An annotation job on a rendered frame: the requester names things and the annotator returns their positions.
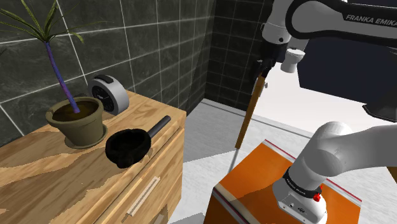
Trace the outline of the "brown handled slim tool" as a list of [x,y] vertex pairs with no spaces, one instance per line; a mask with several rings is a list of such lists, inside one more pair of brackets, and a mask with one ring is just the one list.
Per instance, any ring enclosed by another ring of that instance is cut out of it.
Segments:
[[265,78],[262,76],[262,74],[260,74],[258,79],[257,79],[257,81],[256,81],[256,83],[255,83],[254,91],[253,91],[253,93],[251,95],[251,99],[250,99],[249,105],[248,105],[247,110],[246,110],[246,115],[244,117],[242,126],[240,128],[240,132],[239,132],[236,144],[235,144],[235,151],[234,151],[234,154],[233,154],[233,159],[231,161],[231,164],[230,164],[230,167],[228,169],[228,172],[231,172],[232,169],[235,166],[235,161],[237,159],[237,155],[239,153],[240,147],[241,147],[242,142],[244,140],[244,136],[246,135],[247,128],[248,128],[249,123],[251,121],[254,109],[255,109],[256,104],[258,102],[258,98],[261,95],[261,91],[264,88],[264,85],[265,85]]

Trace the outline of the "dark blue cabinet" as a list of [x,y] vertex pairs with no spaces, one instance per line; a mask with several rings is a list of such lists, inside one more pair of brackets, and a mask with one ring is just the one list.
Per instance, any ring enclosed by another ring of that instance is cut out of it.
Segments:
[[312,39],[298,63],[300,86],[362,102],[368,115],[397,123],[397,48]]

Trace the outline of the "orange robot stand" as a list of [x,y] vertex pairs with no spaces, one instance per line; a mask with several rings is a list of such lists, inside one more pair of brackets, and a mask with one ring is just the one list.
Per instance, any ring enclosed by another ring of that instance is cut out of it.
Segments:
[[[304,224],[280,209],[272,184],[295,157],[268,140],[260,143],[212,190],[204,224]],[[358,224],[361,199],[333,181],[322,185],[325,224]]]

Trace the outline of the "grey alarm clock black face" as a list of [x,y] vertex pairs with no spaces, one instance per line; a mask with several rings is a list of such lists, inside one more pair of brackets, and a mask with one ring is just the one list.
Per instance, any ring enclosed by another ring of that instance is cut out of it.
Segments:
[[129,97],[123,85],[114,77],[99,74],[88,82],[88,93],[100,100],[104,111],[118,115],[129,106]]

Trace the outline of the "potted plant in olive pot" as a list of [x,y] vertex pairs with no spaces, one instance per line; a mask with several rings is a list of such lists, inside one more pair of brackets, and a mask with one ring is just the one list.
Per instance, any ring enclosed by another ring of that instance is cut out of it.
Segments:
[[34,23],[30,24],[17,14],[2,8],[0,8],[1,15],[19,22],[24,25],[24,27],[21,28],[3,21],[0,23],[24,31],[45,45],[50,64],[63,93],[67,97],[66,100],[56,103],[46,111],[46,121],[50,126],[63,133],[65,136],[65,144],[70,148],[84,149],[98,144],[106,136],[106,127],[102,121],[102,112],[104,111],[103,103],[94,97],[72,96],[56,65],[50,46],[50,41],[61,34],[72,34],[80,41],[83,41],[83,38],[75,33],[72,28],[54,34],[51,33],[52,27],[58,22],[58,20],[55,19],[55,14],[59,9],[57,0],[53,0],[44,25],[39,24],[33,7],[28,6],[24,0],[20,0],[20,2]]

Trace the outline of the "wooden chest of drawers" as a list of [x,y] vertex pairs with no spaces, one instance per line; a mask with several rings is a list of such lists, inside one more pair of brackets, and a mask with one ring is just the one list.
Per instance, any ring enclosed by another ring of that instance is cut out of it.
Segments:
[[170,122],[148,154],[119,169],[105,143],[77,150],[44,126],[0,147],[0,224],[164,224],[181,198],[185,111],[129,92],[129,107],[103,113],[109,134]]

